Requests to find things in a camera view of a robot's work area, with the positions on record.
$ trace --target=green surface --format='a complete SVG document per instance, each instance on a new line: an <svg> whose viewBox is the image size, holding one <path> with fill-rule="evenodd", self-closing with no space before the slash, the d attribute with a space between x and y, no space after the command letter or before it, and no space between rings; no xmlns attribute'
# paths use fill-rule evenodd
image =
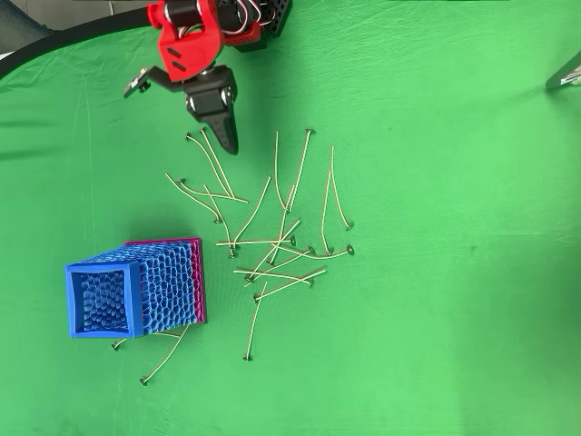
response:
<svg viewBox="0 0 581 436"><path fill-rule="evenodd" d="M319 252L329 161L356 256L311 291L253 302L223 229L163 176L220 186L183 132L183 96L153 86L156 32L47 54L0 81L4 376L0 433L18 435L576 435L581 428L580 90L543 84L579 49L581 3L295 0L282 38L226 49L241 153L219 151L254 202L281 132L281 185L313 126L292 218ZM251 204L221 201L232 230ZM272 237L273 190L247 237ZM128 239L200 235L209 321L169 346L67 335L63 265Z"/></svg>

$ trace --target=blue mesh container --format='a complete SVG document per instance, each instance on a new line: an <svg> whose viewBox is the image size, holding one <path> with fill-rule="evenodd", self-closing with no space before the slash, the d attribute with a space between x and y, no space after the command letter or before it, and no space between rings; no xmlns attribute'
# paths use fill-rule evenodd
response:
<svg viewBox="0 0 581 436"><path fill-rule="evenodd" d="M199 238L130 242L64 269L71 337L134 338L205 322Z"/></svg>

